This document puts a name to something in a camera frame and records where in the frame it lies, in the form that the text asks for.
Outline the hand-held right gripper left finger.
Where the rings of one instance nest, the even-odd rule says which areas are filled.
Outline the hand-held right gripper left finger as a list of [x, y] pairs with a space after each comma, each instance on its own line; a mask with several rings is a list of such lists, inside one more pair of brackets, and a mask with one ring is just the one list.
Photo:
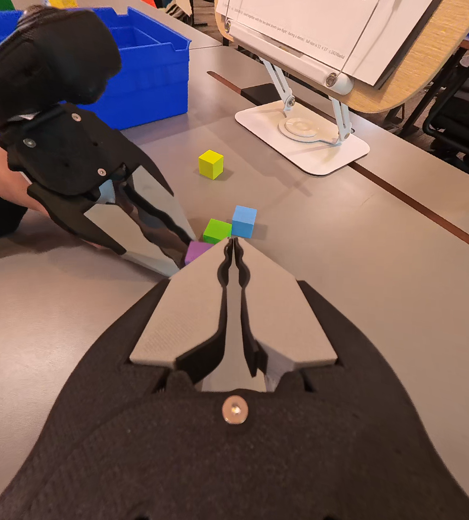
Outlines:
[[168, 280], [130, 361], [185, 372], [194, 384], [222, 361], [233, 240], [224, 239]]

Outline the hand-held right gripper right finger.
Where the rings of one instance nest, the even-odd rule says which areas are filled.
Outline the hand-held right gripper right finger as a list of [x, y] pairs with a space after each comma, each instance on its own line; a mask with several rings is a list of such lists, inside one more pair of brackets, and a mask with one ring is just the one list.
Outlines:
[[261, 372], [274, 392], [286, 373], [333, 365], [335, 350], [296, 278], [243, 238], [234, 239], [233, 252], [251, 376]]

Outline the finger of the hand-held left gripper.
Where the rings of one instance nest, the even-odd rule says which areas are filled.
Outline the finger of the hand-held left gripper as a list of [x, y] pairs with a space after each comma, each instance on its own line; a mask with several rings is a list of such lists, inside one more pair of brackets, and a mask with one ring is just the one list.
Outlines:
[[183, 266], [186, 246], [150, 242], [135, 219], [136, 209], [121, 191], [122, 182], [108, 180], [101, 185], [100, 198], [84, 216], [124, 249], [118, 253], [122, 258], [163, 276], [176, 274]]
[[196, 235], [178, 200], [143, 166], [124, 182], [121, 191], [136, 209], [146, 238], [157, 246], [189, 246]]

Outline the yellow foam cube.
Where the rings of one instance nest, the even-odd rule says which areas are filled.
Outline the yellow foam cube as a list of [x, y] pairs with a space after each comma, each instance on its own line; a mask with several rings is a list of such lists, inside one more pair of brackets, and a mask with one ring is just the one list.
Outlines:
[[224, 156], [211, 149], [199, 156], [199, 173], [215, 180], [224, 171]]

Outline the purple foam cube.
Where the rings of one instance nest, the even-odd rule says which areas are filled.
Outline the purple foam cube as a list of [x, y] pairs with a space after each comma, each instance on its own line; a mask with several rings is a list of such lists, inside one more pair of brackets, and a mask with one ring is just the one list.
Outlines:
[[210, 250], [213, 246], [214, 244], [208, 242], [191, 241], [186, 251], [185, 265], [189, 265], [192, 261]]

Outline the green foam cube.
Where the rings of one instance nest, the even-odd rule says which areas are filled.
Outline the green foam cube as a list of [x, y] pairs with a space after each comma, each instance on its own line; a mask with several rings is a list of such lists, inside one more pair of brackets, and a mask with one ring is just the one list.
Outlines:
[[217, 244], [223, 239], [230, 238], [232, 224], [211, 218], [203, 232], [203, 241], [209, 244]]

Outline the blue foam cube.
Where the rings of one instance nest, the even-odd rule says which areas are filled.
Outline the blue foam cube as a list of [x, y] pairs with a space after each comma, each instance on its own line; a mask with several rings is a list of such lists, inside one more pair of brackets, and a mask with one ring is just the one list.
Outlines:
[[231, 236], [250, 239], [253, 235], [257, 210], [237, 205], [232, 217]]

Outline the blue plastic bin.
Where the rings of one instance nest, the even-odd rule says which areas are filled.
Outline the blue plastic bin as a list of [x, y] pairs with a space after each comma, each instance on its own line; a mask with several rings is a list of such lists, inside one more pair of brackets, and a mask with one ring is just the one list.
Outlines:
[[[145, 12], [128, 6], [125, 14], [111, 7], [58, 9], [66, 14], [91, 10], [112, 34], [121, 54], [121, 70], [91, 105], [78, 105], [63, 122], [82, 127], [92, 112], [112, 129], [130, 127], [184, 114], [188, 108], [190, 40]], [[0, 11], [0, 43], [17, 28], [26, 11]]]

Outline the white document stand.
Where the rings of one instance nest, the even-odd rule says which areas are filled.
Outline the white document stand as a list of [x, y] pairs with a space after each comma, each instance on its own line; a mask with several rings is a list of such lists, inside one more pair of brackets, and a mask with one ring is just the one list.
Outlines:
[[[225, 31], [216, 14], [222, 34]], [[354, 81], [349, 94], [314, 85], [254, 52], [262, 61], [282, 101], [246, 109], [236, 122], [303, 172], [325, 176], [362, 157], [369, 145], [353, 134], [350, 109], [377, 113], [400, 105], [424, 87], [469, 32], [469, 1], [441, 1], [400, 65], [380, 89]]]

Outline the white paper sheet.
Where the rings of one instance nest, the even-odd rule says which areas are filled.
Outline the white paper sheet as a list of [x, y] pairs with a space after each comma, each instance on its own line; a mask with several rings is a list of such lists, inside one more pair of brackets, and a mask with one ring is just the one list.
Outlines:
[[230, 36], [314, 85], [380, 89], [440, 1], [217, 1]]

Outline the black office chair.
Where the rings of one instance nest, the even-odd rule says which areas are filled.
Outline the black office chair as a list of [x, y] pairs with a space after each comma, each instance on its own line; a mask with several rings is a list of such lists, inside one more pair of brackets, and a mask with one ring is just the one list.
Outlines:
[[421, 129], [433, 137], [431, 153], [469, 174], [469, 65], [460, 63], [465, 49], [458, 49], [434, 78], [423, 100], [395, 134], [405, 138], [416, 131], [414, 123], [434, 99]]

